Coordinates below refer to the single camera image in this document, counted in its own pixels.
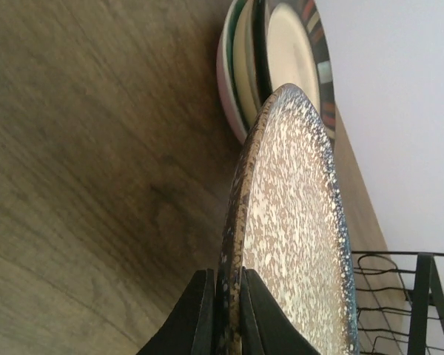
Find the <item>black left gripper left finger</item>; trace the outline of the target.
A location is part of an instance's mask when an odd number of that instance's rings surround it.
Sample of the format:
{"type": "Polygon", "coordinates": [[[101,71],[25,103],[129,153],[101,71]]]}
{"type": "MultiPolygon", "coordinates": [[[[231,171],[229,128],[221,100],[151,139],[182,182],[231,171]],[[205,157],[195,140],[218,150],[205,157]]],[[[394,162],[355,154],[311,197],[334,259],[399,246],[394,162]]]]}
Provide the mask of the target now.
{"type": "Polygon", "coordinates": [[[214,299],[214,271],[196,271],[164,324],[138,353],[211,354],[214,299]]]}

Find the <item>speckled beige large plate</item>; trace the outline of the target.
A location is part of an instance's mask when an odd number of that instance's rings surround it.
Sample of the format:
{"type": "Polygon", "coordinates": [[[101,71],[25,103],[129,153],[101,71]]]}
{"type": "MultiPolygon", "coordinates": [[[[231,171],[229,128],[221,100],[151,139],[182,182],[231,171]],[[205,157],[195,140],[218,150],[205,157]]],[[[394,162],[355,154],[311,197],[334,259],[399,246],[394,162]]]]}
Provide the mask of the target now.
{"type": "Polygon", "coordinates": [[[303,90],[276,89],[240,154],[223,229],[216,294],[219,354],[239,354],[241,283],[256,271],[321,354],[357,354],[346,217],[323,122],[303,90]]]}

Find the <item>red teal glazed plate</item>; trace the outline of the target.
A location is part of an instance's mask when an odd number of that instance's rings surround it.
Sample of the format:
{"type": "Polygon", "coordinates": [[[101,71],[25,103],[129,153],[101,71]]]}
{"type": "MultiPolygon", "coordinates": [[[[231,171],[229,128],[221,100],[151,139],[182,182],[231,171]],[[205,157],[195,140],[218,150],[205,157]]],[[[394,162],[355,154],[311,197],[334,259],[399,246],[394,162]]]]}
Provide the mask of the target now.
{"type": "Polygon", "coordinates": [[[218,93],[223,112],[232,132],[243,144],[248,134],[247,122],[243,116],[235,86],[233,68],[233,41],[235,28],[246,1],[232,1],[223,23],[216,56],[218,93]]]}

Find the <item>dark striped rim plate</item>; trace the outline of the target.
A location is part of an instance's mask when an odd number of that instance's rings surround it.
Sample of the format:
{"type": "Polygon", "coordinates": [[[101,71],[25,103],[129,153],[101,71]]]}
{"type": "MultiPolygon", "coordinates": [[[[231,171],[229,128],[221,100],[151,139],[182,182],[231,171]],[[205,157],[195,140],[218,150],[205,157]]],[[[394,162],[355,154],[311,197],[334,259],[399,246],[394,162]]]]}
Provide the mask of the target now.
{"type": "Polygon", "coordinates": [[[332,66],[315,1],[254,1],[250,20],[260,102],[284,84],[300,87],[334,141],[332,66]]]}

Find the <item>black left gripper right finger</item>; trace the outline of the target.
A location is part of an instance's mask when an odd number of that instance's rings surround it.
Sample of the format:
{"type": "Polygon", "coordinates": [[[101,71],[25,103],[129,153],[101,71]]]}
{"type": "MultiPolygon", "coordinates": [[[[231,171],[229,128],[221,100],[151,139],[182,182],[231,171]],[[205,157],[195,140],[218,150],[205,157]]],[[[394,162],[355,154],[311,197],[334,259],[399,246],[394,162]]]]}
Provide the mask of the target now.
{"type": "Polygon", "coordinates": [[[240,298],[243,354],[318,353],[294,328],[253,269],[242,269],[240,298]]]}

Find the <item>light teal flower plate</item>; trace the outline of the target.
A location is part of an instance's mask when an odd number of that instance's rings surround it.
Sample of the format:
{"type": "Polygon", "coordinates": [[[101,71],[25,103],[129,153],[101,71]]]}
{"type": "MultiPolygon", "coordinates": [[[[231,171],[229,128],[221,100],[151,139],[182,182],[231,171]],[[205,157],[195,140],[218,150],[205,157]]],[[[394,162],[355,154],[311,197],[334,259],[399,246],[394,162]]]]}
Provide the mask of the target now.
{"type": "Polygon", "coordinates": [[[246,125],[251,128],[261,107],[255,71],[252,35],[253,1],[245,1],[238,18],[233,41],[235,86],[246,125]]]}

